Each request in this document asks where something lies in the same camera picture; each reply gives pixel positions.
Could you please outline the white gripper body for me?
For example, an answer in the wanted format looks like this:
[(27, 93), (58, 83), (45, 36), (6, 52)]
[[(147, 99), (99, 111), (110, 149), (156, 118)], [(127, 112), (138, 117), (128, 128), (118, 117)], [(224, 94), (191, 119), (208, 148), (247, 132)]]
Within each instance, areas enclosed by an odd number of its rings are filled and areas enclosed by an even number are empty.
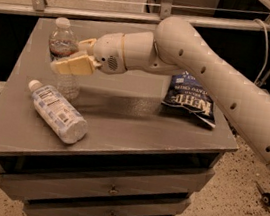
[(101, 36), (93, 47), (93, 56), (103, 73), (123, 74), (129, 70), (145, 70), (154, 59), (154, 35), (114, 33)]

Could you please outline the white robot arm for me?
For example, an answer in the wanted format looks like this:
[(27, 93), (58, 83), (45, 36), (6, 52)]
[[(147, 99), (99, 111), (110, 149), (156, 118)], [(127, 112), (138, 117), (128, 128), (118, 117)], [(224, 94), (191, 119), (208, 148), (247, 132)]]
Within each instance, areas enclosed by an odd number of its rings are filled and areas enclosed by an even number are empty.
[(161, 75), (188, 71), (270, 170), (270, 95), (243, 76), (179, 17), (160, 22), (154, 31), (114, 33), (81, 42), (80, 51), (53, 61), (60, 75), (107, 75), (141, 70)]

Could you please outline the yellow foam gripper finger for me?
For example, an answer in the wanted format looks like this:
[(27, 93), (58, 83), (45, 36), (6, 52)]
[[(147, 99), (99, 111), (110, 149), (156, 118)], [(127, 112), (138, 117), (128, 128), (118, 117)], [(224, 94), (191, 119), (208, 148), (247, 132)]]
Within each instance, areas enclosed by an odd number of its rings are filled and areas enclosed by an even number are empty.
[(85, 54), (52, 61), (50, 67), (54, 73), (60, 75), (88, 76), (93, 74), (97, 68), (100, 68), (101, 63), (94, 56)]
[(82, 52), (86, 51), (88, 53), (92, 53), (93, 52), (93, 48), (94, 45), (96, 43), (96, 38), (92, 38), (92, 39), (87, 39), (87, 40), (82, 40), (78, 43), (78, 49)]

